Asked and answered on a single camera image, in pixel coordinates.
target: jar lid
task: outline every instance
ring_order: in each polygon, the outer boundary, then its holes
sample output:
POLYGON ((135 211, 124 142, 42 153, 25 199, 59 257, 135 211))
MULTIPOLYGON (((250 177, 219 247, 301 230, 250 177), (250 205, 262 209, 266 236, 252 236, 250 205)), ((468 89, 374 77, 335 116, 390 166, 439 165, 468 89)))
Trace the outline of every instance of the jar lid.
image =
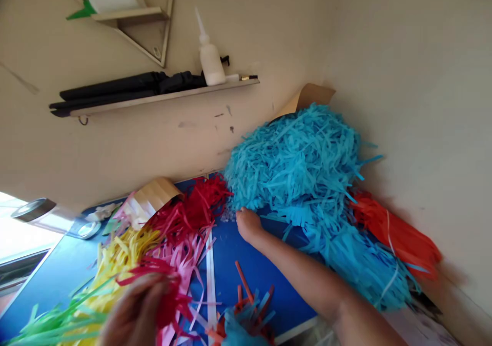
POLYGON ((55 202, 43 197, 17 208, 10 217, 27 223, 45 215, 55 206, 55 202))

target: human arm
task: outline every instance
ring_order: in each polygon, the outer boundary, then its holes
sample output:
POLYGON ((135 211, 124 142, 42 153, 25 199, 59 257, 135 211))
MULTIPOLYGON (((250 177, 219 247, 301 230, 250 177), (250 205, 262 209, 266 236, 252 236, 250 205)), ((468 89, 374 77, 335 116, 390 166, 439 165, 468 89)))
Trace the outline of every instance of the human arm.
POLYGON ((252 210, 236 212, 241 236, 265 255, 301 297, 333 325, 343 346, 406 345, 378 311, 337 274, 266 232, 252 210))

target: yellow paper fringe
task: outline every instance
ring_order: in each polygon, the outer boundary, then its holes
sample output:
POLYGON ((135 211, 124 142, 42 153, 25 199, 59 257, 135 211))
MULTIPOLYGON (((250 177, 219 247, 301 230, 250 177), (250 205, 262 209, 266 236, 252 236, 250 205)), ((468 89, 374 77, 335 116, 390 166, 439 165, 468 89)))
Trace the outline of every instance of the yellow paper fringe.
MULTIPOLYGON (((131 227, 127 229, 121 237, 114 237, 105 248, 99 244, 97 256, 97 274, 91 285, 83 292, 88 293, 96 289, 108 279, 118 276, 118 279, 129 277, 128 271, 135 268, 142 256, 160 243, 160 232, 143 228, 141 231, 135 231, 131 227)), ((88 309, 108 314, 118 299, 122 296, 125 288, 120 287, 113 279, 104 288, 100 294, 88 298, 85 302, 85 309, 77 311, 76 317, 86 317, 88 309)), ((77 333, 98 332, 102 324, 91 324, 75 331, 67 332, 65 335, 77 333)), ((58 346, 95 346, 96 338, 86 338, 74 342, 59 343, 58 346)))

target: blue paper fringe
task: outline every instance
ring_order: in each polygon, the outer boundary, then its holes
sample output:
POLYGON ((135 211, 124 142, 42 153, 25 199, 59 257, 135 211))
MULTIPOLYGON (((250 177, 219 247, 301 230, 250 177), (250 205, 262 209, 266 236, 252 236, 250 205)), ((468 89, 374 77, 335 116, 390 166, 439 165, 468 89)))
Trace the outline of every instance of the blue paper fringe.
POLYGON ((347 188, 355 177, 363 178, 364 163, 380 158, 360 161, 360 145, 357 131, 327 106, 313 104, 264 124, 232 151, 224 171, 234 193, 228 208, 269 206, 269 219, 303 228, 310 241, 305 252, 319 252, 378 310, 397 310, 410 301, 410 286, 420 290, 418 284, 389 250, 349 222, 347 199, 353 198, 347 188), (398 275, 381 299, 397 265, 398 275))
POLYGON ((235 307, 227 308, 224 312, 225 334, 227 335, 222 346, 269 346, 267 340, 259 335, 261 329, 273 318, 275 311, 270 312, 259 325, 255 322, 267 304, 270 294, 267 292, 260 302, 258 289, 254 294, 254 303, 246 304, 238 313, 234 314, 235 307))

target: triangular shelf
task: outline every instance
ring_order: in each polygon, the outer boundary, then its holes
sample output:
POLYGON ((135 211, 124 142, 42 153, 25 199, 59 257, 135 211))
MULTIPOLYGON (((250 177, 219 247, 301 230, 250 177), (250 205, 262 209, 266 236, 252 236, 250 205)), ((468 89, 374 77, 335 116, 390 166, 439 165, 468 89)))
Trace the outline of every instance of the triangular shelf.
MULTIPOLYGON (((81 5, 83 3, 83 0, 76 1, 81 5)), ((173 0, 145 1, 150 8, 95 14, 92 17, 95 21, 112 27, 150 60, 164 68, 173 0)))

